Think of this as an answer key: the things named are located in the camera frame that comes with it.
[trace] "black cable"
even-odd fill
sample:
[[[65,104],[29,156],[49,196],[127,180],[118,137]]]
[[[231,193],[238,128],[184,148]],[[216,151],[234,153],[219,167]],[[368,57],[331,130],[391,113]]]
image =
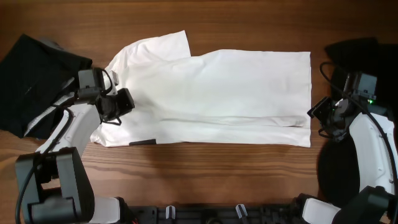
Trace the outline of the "black cable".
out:
[[[101,92],[101,96],[106,96],[108,93],[110,93],[111,91],[112,91],[112,89],[113,89],[113,85],[112,85],[112,79],[111,79],[111,77],[109,76],[109,74],[108,74],[108,72],[105,70],[105,69],[102,69],[102,68],[99,68],[102,72],[104,72],[105,74],[106,74],[106,76],[108,77],[108,79],[109,79],[109,84],[111,84],[111,86],[108,88],[108,89],[106,89],[106,90],[104,90],[104,91],[102,91]]]
[[[60,138],[65,134],[65,132],[68,130],[69,126],[72,123],[73,120],[73,112],[65,108],[65,110],[69,113],[68,121],[62,127],[61,131],[56,135],[56,137],[52,140],[51,144],[48,146],[48,148],[45,149],[45,151],[40,155],[40,157],[36,160],[32,168],[30,169],[29,173],[27,174],[25,181],[22,185],[21,190],[19,191],[18,199],[17,199],[17,205],[16,205],[16,211],[15,211],[15,222],[16,224],[21,224],[21,218],[20,218],[20,212],[21,212],[21,204],[22,204],[22,199],[24,198],[24,194],[27,188],[27,185],[29,184],[30,178],[32,178],[33,173],[35,172],[36,168],[38,165],[40,165],[43,160],[45,159],[46,155],[50,152],[51,149],[54,148],[55,145],[57,145],[58,141]]]
[[[333,62],[323,62],[321,63],[321,65],[319,66],[319,71],[321,72],[321,74],[323,75],[323,77],[328,81],[328,83],[330,84],[330,86],[332,88],[334,88],[336,91],[338,91],[342,96],[344,96],[345,98],[347,98],[348,100],[350,100],[351,102],[353,102],[358,108],[360,108],[362,110],[363,113],[365,113],[370,119],[371,121],[374,123],[374,125],[376,125],[377,129],[379,130],[381,137],[384,140],[384,143],[386,144],[387,147],[387,151],[388,154],[390,156],[390,161],[391,161],[391,169],[392,169],[392,176],[393,176],[393,183],[394,183],[394,195],[398,194],[398,177],[397,177],[397,167],[396,167],[396,162],[394,159],[394,154],[392,152],[391,149],[391,145],[388,141],[387,135],[385,134],[385,132],[383,131],[383,129],[381,128],[380,124],[378,123],[378,121],[376,121],[376,119],[372,116],[372,114],[366,109],[364,108],[360,102],[357,102],[356,100],[354,100],[352,97],[350,97],[347,93],[345,93],[343,90],[340,90],[336,85],[334,85],[330,79],[325,75],[325,73],[323,72],[323,66],[324,65],[332,65],[335,68],[340,69],[342,72],[347,73],[343,68],[341,68],[340,66],[334,64]],[[398,216],[398,203],[395,207],[394,210],[394,214],[393,214],[393,219],[391,220],[393,224],[397,223],[397,216]]]

